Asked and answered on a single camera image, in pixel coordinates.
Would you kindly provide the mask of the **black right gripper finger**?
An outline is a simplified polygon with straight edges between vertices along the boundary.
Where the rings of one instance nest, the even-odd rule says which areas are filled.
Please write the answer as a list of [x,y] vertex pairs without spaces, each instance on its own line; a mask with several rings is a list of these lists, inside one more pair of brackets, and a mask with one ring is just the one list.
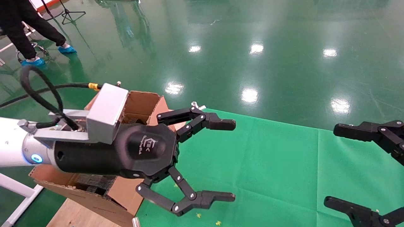
[[358,141],[375,142],[398,163],[404,165],[404,123],[395,120],[383,124],[362,122],[360,125],[337,124],[335,136]]
[[332,196],[325,197],[324,205],[346,214],[354,227],[396,227],[404,221],[403,207],[380,215],[370,208]]

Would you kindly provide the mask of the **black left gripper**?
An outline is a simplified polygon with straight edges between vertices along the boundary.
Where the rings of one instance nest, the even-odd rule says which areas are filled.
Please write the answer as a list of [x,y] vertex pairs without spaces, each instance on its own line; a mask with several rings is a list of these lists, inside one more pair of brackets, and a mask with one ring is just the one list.
[[[178,161],[178,142],[185,142],[203,128],[233,131],[236,121],[190,107],[160,113],[157,122],[164,125],[123,125],[112,144],[57,141],[54,146],[55,165],[68,173],[144,179],[137,185],[137,193],[178,217],[192,209],[210,209],[215,201],[234,202],[233,193],[193,190],[174,166]],[[183,122],[186,124],[176,133],[168,127]],[[179,202],[150,188],[153,182],[168,175],[184,194]]]

